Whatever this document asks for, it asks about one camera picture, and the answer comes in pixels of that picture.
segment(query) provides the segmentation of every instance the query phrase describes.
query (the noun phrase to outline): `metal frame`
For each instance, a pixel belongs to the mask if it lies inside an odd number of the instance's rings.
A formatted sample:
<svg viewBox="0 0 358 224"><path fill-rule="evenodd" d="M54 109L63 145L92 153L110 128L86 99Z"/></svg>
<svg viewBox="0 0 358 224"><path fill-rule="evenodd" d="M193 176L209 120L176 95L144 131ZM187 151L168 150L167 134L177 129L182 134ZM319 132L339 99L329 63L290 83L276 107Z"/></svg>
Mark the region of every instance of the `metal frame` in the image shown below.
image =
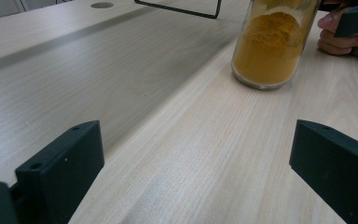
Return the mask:
<svg viewBox="0 0 358 224"><path fill-rule="evenodd" d="M134 2L136 4L140 4L140 5L144 5L144 6L148 6L148 7L162 8L162 9L167 9L167 10L175 11L175 12L181 12L181 13L185 13L185 14L189 14L189 15L193 15L193 16L199 16L199 17L204 17L204 18L208 18L208 19L216 19L219 16L222 0L217 0L216 12L214 14L206 14L206 13L181 9L181 8L177 8L177 7L167 7L167 6L163 6L163 5L159 5L159 4L144 2L142 0L134 0Z"/></svg>

